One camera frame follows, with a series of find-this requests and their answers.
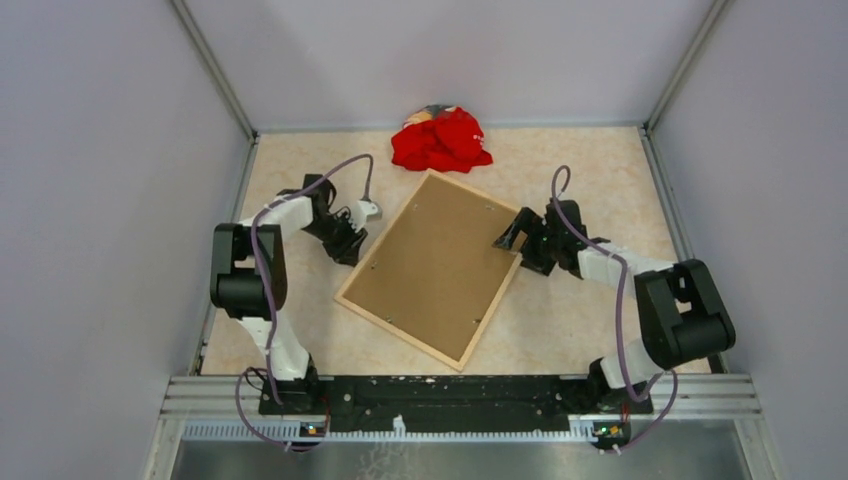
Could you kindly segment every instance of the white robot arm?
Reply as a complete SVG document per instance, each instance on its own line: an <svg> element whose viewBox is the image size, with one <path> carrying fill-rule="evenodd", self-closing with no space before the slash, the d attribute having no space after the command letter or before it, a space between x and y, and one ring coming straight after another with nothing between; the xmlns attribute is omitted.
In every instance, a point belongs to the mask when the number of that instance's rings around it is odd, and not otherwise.
<svg viewBox="0 0 848 480"><path fill-rule="evenodd" d="M320 175L307 175L304 185L314 182ZM304 230L323 242L327 254L337 263L355 265L359 247L367 232L368 221L379 219L379 205L370 200L358 200L335 214L329 206L335 197L335 187L326 180L308 195L286 199L291 191L283 191L274 205L265 212L257 228L259 244L265 252L269 266L276 311L276 331L270 341L272 322L268 311L261 278L254 268L239 268L235 262L252 256L250 228L255 216L237 224L221 224L215 229L212 272L212 302L238 320L247 330L257 348L269 357L274 378L291 381L304 378L309 366L309 353L292 329L285 308L287 293L283 244L296 232Z"/></svg>
<svg viewBox="0 0 848 480"><path fill-rule="evenodd" d="M552 198L544 218L522 208L494 246L511 249L519 232L527 235L520 249L521 265L542 275L550 275L558 265L578 278L619 288L622 261L627 265L622 295L636 298L642 333L642 338L623 348L631 384L735 343L733 324L703 262L655 260L603 238L588 240L580 208L573 200ZM689 310L681 311L678 303L689 304ZM620 396L626 387L618 352L595 360L589 371L600 397L610 392Z"/></svg>

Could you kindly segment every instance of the beige floor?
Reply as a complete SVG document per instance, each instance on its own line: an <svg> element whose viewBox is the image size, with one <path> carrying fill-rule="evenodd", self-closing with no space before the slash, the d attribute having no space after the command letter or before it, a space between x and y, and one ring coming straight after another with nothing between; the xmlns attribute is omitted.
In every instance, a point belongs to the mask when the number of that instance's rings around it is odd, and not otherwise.
<svg viewBox="0 0 848 480"><path fill-rule="evenodd" d="M323 173L362 152L376 159L371 197L384 211L369 224L368 249L416 185L421 173L391 164L393 132L298 133L262 136L244 202L254 214L283 188L301 185L305 173ZM495 163L463 182L516 205L544 211L554 169L573 170L569 196L580 203L590 236L603 236L646 256L674 259L642 144L635 128L541 128L487 131ZM366 164L332 178L336 205L361 196ZM372 325L333 301L351 272L334 264L307 234L285 245L289 279L287 308L303 346L324 374L452 374L448 366ZM545 278L519 269L463 373L583 373L615 349L615 292L556 270ZM626 339L638 335L635 302L625 304ZM219 311L207 349L204 374L236 374L263 365L250 337ZM705 361L679 371L708 372Z"/></svg>

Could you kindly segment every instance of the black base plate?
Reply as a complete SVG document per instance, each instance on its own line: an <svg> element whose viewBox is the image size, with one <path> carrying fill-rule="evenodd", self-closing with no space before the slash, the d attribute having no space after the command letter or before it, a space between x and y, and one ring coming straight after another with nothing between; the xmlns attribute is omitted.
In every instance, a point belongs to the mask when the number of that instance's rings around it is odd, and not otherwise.
<svg viewBox="0 0 848 480"><path fill-rule="evenodd" d="M601 413L585 379L559 375L337 376L310 383L308 394L293 394L278 382L277 405L265 400L266 381L259 413L324 415L329 408L336 432L392 431L398 415L409 432L563 431L569 414ZM630 404L631 413L652 411L650 399Z"/></svg>

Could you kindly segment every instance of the white wall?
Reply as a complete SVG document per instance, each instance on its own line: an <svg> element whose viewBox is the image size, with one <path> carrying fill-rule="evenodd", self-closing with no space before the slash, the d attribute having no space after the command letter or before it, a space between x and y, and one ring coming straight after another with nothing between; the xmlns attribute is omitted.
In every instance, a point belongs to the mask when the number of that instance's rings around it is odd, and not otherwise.
<svg viewBox="0 0 848 480"><path fill-rule="evenodd" d="M254 126L644 121L711 0L188 0Z"/></svg>
<svg viewBox="0 0 848 480"><path fill-rule="evenodd" d="M736 2L658 132L790 478L844 478L848 3Z"/></svg>
<svg viewBox="0 0 848 480"><path fill-rule="evenodd" d="M164 0L3 2L0 478L137 478L246 141Z"/></svg>

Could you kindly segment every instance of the crumpled fabric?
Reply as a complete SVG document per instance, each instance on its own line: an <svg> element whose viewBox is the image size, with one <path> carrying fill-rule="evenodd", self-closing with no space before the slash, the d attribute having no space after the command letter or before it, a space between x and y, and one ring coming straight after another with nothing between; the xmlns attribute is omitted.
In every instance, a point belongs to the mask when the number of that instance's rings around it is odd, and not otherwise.
<svg viewBox="0 0 848 480"><path fill-rule="evenodd" d="M473 167L492 163L492 156L483 150L480 124L460 107L407 125L392 137L392 147L392 163L413 171L432 168L468 173Z"/></svg>

